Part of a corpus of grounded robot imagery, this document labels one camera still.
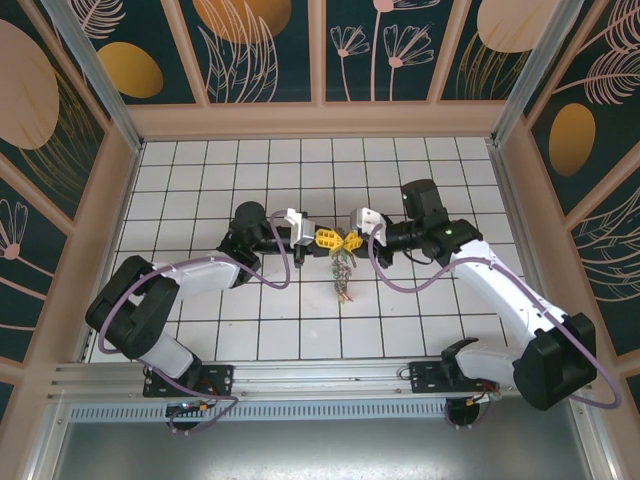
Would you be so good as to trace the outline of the grey metal sheet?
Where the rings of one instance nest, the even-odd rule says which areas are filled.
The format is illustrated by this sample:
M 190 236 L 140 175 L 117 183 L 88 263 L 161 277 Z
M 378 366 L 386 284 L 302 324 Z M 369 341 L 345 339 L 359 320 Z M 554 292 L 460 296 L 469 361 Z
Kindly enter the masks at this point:
M 627 480 L 601 421 L 510 397 L 470 427 L 441 418 L 251 419 L 181 437 L 159 422 L 49 425 L 31 480 Z

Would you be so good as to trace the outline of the aluminium corner post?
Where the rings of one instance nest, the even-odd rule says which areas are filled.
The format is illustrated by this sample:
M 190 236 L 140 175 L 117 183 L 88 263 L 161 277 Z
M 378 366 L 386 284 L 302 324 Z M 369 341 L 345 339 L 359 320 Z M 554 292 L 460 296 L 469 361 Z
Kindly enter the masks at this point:
M 585 0 L 559 0 L 518 76 L 486 145 L 499 149 L 507 140 L 556 53 L 575 24 Z
M 96 50 L 83 32 L 75 13 L 72 11 L 72 7 L 66 0 L 41 1 L 52 22 L 58 28 L 62 38 L 71 50 L 74 58 L 86 73 L 88 80 L 93 85 L 128 146 L 135 153 L 139 153 L 142 137 L 137 131 L 127 106 L 109 78 Z

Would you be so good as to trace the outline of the aluminium side rail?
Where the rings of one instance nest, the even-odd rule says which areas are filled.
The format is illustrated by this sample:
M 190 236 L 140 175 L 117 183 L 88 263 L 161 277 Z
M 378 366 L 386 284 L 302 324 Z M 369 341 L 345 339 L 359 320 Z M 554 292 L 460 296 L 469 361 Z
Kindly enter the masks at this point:
M 520 275 L 524 282 L 537 294 L 546 298 L 547 287 L 544 277 L 539 269 L 539 262 L 532 243 L 532 237 L 526 225 L 519 197 L 515 187 L 511 183 L 505 157 L 502 151 L 494 146 L 488 146 L 488 153 L 492 168 L 497 180 L 498 190 L 509 225 L 510 242 L 514 245 L 516 254 L 503 253 L 506 251 L 506 241 L 498 241 L 498 235 L 494 234 L 489 243 L 499 258 L 509 266 L 516 274 Z

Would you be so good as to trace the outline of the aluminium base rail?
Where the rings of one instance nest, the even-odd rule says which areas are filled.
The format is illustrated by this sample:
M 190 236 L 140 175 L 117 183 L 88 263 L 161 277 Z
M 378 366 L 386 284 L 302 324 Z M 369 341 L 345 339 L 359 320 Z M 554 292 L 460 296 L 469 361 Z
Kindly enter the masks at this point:
M 231 394 L 242 401 L 408 398 L 406 359 L 239 361 Z M 141 401 L 138 363 L 66 363 L 46 386 L 50 401 Z

